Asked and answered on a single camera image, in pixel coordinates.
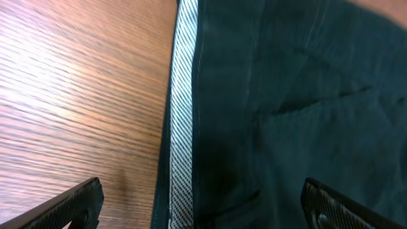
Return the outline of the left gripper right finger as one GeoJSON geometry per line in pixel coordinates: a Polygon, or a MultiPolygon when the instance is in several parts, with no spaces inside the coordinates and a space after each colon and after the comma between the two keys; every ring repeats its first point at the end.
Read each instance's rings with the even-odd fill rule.
{"type": "Polygon", "coordinates": [[[406,229],[312,178],[300,200],[311,229],[406,229]]]}

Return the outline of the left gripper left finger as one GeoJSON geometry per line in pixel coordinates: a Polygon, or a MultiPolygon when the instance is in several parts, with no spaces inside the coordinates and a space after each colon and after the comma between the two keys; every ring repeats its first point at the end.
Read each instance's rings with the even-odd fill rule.
{"type": "Polygon", "coordinates": [[[92,177],[1,224],[1,229],[96,229],[103,203],[100,180],[92,177]]]}

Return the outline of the black shorts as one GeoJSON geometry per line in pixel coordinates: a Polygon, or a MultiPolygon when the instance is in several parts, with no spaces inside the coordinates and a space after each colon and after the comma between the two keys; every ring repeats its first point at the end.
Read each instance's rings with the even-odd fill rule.
{"type": "Polygon", "coordinates": [[[406,29],[349,1],[178,1],[151,228],[306,228],[308,182],[406,226],[406,29]]]}

